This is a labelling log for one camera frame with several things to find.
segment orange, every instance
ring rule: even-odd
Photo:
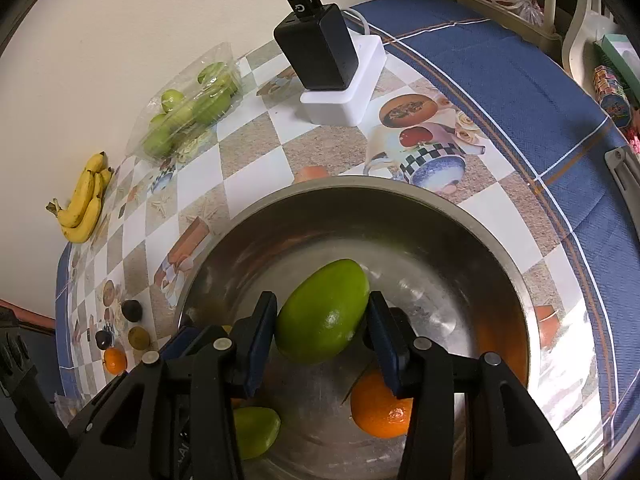
[[[362,376],[353,387],[351,416],[365,433],[392,438],[409,429],[412,403],[413,399],[396,399],[380,370],[376,370]]]
[[[102,356],[102,362],[111,375],[118,375],[127,369],[127,355],[119,348],[107,348]]]

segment green plum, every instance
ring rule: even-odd
[[[169,114],[167,117],[167,123],[169,124],[172,132],[187,126],[191,121],[193,121],[194,106],[194,101],[188,101],[182,106],[175,108],[174,111]]]
[[[234,410],[234,426],[240,459],[248,460],[273,445],[280,431],[280,417],[271,408],[238,408]]]
[[[202,82],[206,79],[210,81],[213,79],[222,69],[225,67],[225,64],[221,61],[217,61],[215,63],[211,63],[207,65],[198,74],[198,83],[202,84]]]
[[[162,110],[166,113],[175,110],[180,102],[184,99],[184,94],[179,90],[174,90],[173,88],[169,88],[162,93],[162,97],[160,101],[162,103]]]
[[[220,91],[219,88],[208,89],[198,98],[193,115],[200,124],[211,124],[222,117],[230,106],[231,96],[228,91]]]
[[[165,118],[166,118],[166,114],[158,114],[154,116],[154,118],[149,121],[149,129],[151,130],[156,126],[159,126],[160,124],[162,124]]]
[[[172,148],[171,130],[166,124],[161,124],[151,130],[142,143],[142,149],[145,150],[145,153],[149,156],[167,156],[171,153]]]
[[[238,91],[238,85],[234,81],[231,74],[223,74],[216,79],[215,83],[211,85],[211,88],[222,88],[229,90],[229,95],[233,95]]]
[[[369,280],[353,260],[316,270],[285,302],[276,319],[275,340],[285,357],[318,364],[349,344],[369,300]]]

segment green box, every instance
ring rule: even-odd
[[[640,99],[640,80],[629,65],[635,65],[636,72],[640,73],[640,60],[628,37],[624,34],[605,34],[602,38],[602,49],[625,78],[636,100]]]

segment red apple print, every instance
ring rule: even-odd
[[[400,144],[405,148],[417,146],[420,142],[431,142],[433,134],[423,126],[412,126],[400,133]]]

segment banana bunch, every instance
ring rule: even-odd
[[[105,168],[105,161],[104,152],[87,161],[69,207],[62,209],[55,198],[47,204],[47,210],[58,218],[62,234],[73,244],[87,241],[100,217],[102,196],[113,174],[111,168]]]

